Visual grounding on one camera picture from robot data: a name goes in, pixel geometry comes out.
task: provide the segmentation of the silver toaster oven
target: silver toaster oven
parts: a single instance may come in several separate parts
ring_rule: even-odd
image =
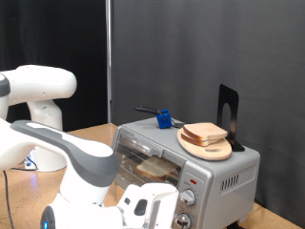
[[[207,161],[186,152],[175,128],[159,129],[156,118],[116,129],[112,147],[120,161],[114,182],[167,182],[179,191],[173,229],[223,229],[244,221],[254,209],[260,156],[245,147],[221,161]]]

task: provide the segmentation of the black stand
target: black stand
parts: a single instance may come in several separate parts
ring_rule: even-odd
[[[234,223],[230,224],[229,226],[227,226],[227,229],[244,229],[244,228],[239,226],[238,222],[234,222]]]
[[[243,148],[237,141],[235,141],[238,100],[239,96],[236,91],[224,86],[223,84],[220,84],[217,110],[217,126],[220,128],[222,127],[223,106],[228,103],[231,110],[231,124],[227,140],[231,144],[232,150],[234,152],[245,151],[245,148]]]

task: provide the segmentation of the control dial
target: control dial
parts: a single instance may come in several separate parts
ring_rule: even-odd
[[[179,216],[175,216],[174,222],[181,229],[191,228],[191,219],[186,214],[181,214]]]
[[[183,193],[180,193],[179,198],[182,202],[184,202],[188,206],[192,206],[195,201],[195,196],[192,190],[187,190]]]

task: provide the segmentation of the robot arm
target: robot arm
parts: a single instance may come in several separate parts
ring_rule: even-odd
[[[71,97],[77,85],[73,73],[52,67],[28,65],[1,74],[10,82],[9,106]]]
[[[63,130],[62,112],[53,102],[55,98],[67,98],[76,90],[76,78],[73,73],[63,69],[43,66],[21,66],[13,71],[0,73],[1,96],[0,117],[6,119],[8,107],[27,102],[30,118],[58,130]],[[30,151],[39,171],[50,172],[66,166],[65,159],[40,147]],[[32,169],[31,163],[25,161],[26,169]]]
[[[31,121],[0,118],[0,170],[15,166],[33,146],[62,155],[67,170],[59,194],[44,211],[41,228],[169,229],[178,197],[170,184],[130,185],[119,204],[100,205],[119,170],[111,147]]]

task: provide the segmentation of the blue object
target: blue object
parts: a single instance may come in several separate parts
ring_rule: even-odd
[[[172,118],[169,113],[169,110],[164,109],[161,111],[161,113],[162,114],[158,114],[156,116],[160,129],[165,129],[165,128],[171,127],[173,124],[172,124]]]

